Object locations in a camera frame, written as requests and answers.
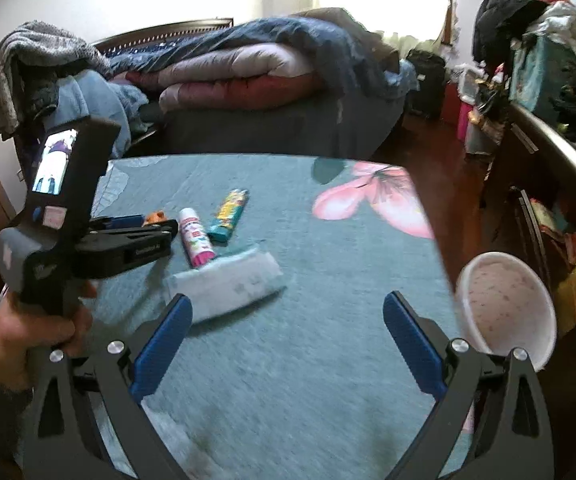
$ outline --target blue blanket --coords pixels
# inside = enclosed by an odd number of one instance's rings
[[[328,88],[339,95],[361,92],[366,96],[397,99],[417,89],[417,80],[395,74],[386,76],[345,30],[312,18],[262,18],[232,28],[181,38],[157,52],[119,54],[111,59],[111,71],[156,72],[207,52],[255,43],[285,43],[306,54],[324,78]]]
[[[146,129],[139,107],[148,98],[135,86],[109,83],[94,70],[83,70],[76,76],[59,79],[58,87],[59,105],[43,119],[46,130],[88,115],[116,121],[121,130],[112,157],[121,158],[130,146],[130,132]]]

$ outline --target black bag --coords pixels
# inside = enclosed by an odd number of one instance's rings
[[[501,123],[501,112],[504,108],[504,93],[501,88],[489,88],[487,83],[479,83],[475,97],[475,108],[486,118]]]
[[[411,50],[407,59],[415,66],[419,81],[419,92],[411,92],[410,111],[427,119],[439,117],[447,81],[444,58],[423,50]]]

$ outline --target blue gripper pad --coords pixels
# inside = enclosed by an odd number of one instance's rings
[[[440,400],[446,394],[443,361],[402,301],[390,293],[383,301],[383,320],[419,389]]]
[[[108,222],[107,229],[131,229],[141,227],[143,220],[143,215],[114,216],[113,219]]]
[[[137,404],[156,391],[193,323],[193,305],[187,297],[177,294],[171,303],[166,317],[134,360],[129,391]]]

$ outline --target human hand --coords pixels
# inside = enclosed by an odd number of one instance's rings
[[[86,282],[82,298],[95,298],[95,287]],[[37,316],[23,312],[18,297],[7,291],[0,304],[0,384],[21,392],[30,388],[26,352],[37,346],[62,346],[69,356],[82,351],[83,337],[92,325],[92,314],[83,305],[72,319],[61,316]]]

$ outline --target folded comforter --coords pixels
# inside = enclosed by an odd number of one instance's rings
[[[293,47],[259,43],[185,59],[159,72],[127,72],[147,91],[161,91],[163,112],[179,108],[268,110],[324,87],[310,61]]]
[[[386,100],[415,87],[407,78],[389,78],[377,60],[337,25],[311,18],[262,18],[235,27],[180,38],[158,52],[119,54],[110,60],[111,72],[159,72],[179,61],[209,52],[258,43],[292,46],[312,63],[327,88],[339,95],[361,93]]]

